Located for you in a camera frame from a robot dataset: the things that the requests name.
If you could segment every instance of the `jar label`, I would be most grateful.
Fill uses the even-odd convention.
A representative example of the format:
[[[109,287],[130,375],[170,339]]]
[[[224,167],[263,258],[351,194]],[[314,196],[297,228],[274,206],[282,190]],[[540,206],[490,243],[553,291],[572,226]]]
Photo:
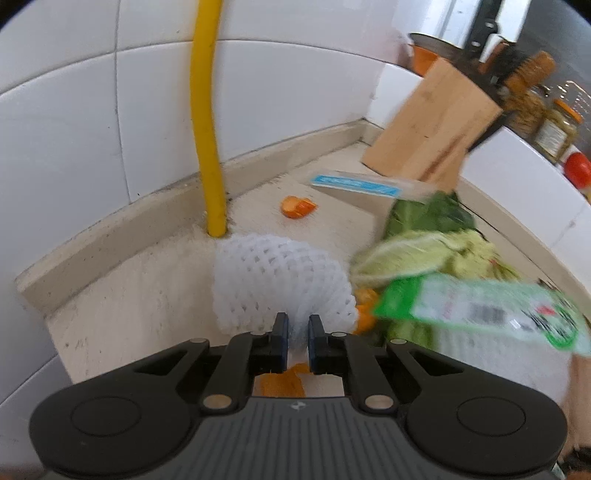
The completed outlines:
[[[568,135],[561,130],[554,122],[546,120],[540,131],[538,132],[535,142],[544,150],[546,150],[553,158],[556,158],[560,147]]]

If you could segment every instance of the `orange peel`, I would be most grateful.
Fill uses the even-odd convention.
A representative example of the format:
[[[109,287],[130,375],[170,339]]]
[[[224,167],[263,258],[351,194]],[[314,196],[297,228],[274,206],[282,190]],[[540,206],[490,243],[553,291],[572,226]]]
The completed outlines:
[[[302,199],[288,195],[281,202],[281,213],[287,218],[297,219],[311,214],[317,207],[318,205],[308,198]]]

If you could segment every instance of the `barcode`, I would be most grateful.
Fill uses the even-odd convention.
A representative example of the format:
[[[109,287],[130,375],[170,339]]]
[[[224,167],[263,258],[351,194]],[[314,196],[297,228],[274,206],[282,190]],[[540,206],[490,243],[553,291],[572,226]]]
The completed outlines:
[[[501,325],[505,322],[505,310],[490,305],[471,303],[470,320],[487,325]]]

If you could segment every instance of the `orange piece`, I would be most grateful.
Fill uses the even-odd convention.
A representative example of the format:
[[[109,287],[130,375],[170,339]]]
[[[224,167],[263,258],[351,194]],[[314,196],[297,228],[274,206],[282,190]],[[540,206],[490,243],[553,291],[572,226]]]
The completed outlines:
[[[355,308],[359,313],[357,317],[357,328],[353,332],[356,335],[370,331],[375,327],[376,318],[372,313],[374,305],[379,300],[379,295],[375,290],[371,288],[360,288],[355,290],[355,300],[357,305]]]
[[[372,314],[373,305],[357,305],[357,311],[359,316],[357,317],[357,328],[353,332],[355,335],[370,331],[375,327],[376,319]]]
[[[306,392],[297,374],[309,374],[306,364],[296,364],[282,374],[264,374],[261,378],[263,397],[304,398]]]
[[[316,205],[310,199],[301,199],[288,195],[281,202],[281,213],[287,218],[302,218],[316,210]]]

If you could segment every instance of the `red tomato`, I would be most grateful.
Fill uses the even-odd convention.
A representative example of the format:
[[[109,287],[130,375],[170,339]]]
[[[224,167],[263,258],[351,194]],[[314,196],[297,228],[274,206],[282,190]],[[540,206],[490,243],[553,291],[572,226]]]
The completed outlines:
[[[581,152],[573,153],[564,163],[564,174],[579,190],[591,185],[591,162]]]

